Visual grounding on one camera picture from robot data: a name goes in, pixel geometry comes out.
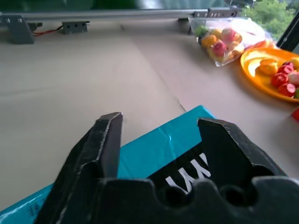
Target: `bag of toy fruit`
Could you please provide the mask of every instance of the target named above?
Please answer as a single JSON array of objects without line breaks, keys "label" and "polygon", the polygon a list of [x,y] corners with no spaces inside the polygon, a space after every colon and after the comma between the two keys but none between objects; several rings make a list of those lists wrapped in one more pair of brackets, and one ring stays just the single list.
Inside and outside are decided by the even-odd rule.
[{"label": "bag of toy fruit", "polygon": [[280,62],[272,58],[261,60],[258,69],[271,76],[271,85],[281,94],[299,99],[299,57]]},{"label": "bag of toy fruit", "polygon": [[270,35],[249,18],[190,18],[197,42],[216,66],[226,65],[252,47],[275,47]]}]

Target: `beige tabletop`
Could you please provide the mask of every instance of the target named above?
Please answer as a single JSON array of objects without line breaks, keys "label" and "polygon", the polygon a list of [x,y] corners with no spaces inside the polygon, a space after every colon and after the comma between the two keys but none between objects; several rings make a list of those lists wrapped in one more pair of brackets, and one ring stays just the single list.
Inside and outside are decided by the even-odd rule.
[{"label": "beige tabletop", "polygon": [[40,36],[34,45],[0,34],[0,210],[51,184],[94,121],[114,111],[124,112],[126,144],[204,105],[299,177],[295,105],[255,90],[238,62],[216,68],[175,20],[88,29]]}]

